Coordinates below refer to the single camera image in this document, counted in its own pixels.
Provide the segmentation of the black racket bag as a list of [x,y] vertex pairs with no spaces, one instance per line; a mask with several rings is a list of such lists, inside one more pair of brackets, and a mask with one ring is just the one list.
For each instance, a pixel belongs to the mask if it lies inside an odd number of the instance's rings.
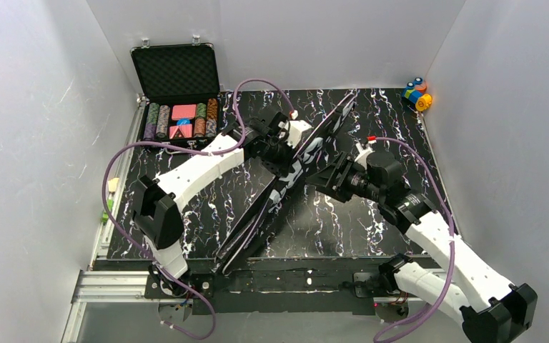
[[262,150],[266,153],[264,165],[274,174],[273,179],[257,196],[239,218],[214,255],[213,271],[227,276],[233,269],[259,251],[270,236],[277,232],[270,226],[293,191],[304,183],[309,173],[314,172],[322,153],[327,151],[340,132],[356,105],[355,93],[347,94],[336,107],[300,140],[298,147],[287,156],[274,155],[280,142],[268,143]]

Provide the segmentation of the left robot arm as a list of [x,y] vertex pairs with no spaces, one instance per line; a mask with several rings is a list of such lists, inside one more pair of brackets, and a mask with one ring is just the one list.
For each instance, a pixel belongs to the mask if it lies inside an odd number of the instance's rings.
[[233,123],[185,163],[155,178],[139,179],[132,219],[166,279],[179,279],[188,270],[181,239],[182,211],[189,201],[248,159],[261,159],[276,172],[282,171],[311,128],[306,121],[283,114],[275,114],[269,122],[252,118],[245,125]]

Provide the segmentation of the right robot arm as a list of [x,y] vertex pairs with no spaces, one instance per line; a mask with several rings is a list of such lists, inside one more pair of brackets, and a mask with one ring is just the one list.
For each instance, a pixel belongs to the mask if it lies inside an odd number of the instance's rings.
[[451,220],[404,183],[400,163],[391,153],[368,150],[356,159],[342,154],[307,182],[341,202],[353,196],[374,201],[386,222],[444,268],[445,277],[439,277],[404,254],[380,265],[380,287],[415,295],[425,303],[405,318],[411,329],[435,312],[455,320],[471,342],[511,342],[531,328],[535,290],[489,267],[455,234]]

